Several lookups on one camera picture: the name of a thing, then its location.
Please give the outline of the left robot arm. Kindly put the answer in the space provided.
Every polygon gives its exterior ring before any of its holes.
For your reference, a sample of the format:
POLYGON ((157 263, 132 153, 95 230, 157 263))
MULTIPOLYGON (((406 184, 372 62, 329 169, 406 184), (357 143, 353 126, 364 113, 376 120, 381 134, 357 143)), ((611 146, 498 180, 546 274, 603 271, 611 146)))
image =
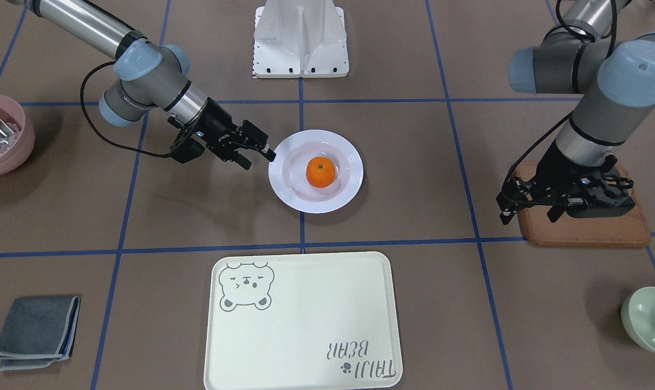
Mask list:
POLYGON ((655 31, 617 41, 627 1, 577 1, 557 14, 539 46, 517 51, 509 83, 517 92, 580 94, 531 179, 508 171, 496 196, 507 225, 521 210, 547 206, 548 219, 620 217, 636 203, 615 152, 655 108, 655 31))

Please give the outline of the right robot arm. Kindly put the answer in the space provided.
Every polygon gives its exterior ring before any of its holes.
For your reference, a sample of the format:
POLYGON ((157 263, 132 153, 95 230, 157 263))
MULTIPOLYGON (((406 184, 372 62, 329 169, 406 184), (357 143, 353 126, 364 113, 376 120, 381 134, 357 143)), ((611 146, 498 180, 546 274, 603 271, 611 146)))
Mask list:
POLYGON ((38 17, 53 22, 97 51, 109 56, 118 78, 99 100, 105 121, 127 127, 150 109, 161 108, 178 129, 170 150, 157 158, 181 164, 211 151, 224 162, 248 170, 251 161, 241 149, 273 162, 276 153, 268 136, 250 121, 241 125, 187 77, 187 55, 177 46, 159 46, 139 30, 90 1, 20 1, 38 17))

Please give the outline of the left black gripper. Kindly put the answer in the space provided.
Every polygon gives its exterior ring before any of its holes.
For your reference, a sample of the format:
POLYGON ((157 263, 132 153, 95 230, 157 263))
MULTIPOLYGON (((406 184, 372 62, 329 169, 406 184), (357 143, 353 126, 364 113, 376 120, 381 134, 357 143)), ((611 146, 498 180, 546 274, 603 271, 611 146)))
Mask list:
POLYGON ((570 204, 577 202, 568 196, 577 192, 578 180, 588 175, 608 173, 620 176, 616 163, 617 158, 609 154, 600 166, 578 165, 565 157, 555 144, 551 144, 537 163, 531 178, 521 177, 520 165, 513 166, 501 192, 495 198, 500 210, 499 219, 503 225, 508 225, 521 210, 547 206, 549 210, 546 217, 555 224, 567 214, 570 204))

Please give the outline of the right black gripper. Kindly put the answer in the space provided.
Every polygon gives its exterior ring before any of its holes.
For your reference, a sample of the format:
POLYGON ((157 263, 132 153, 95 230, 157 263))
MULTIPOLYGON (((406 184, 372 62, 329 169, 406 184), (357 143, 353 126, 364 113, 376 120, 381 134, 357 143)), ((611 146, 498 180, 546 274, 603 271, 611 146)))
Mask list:
POLYGON ((244 170, 250 170, 252 163, 238 149, 257 151, 269 162, 276 159, 265 132, 248 120, 239 126, 234 124, 231 115, 211 98, 206 100, 198 116, 195 133, 217 158, 235 162, 244 170))

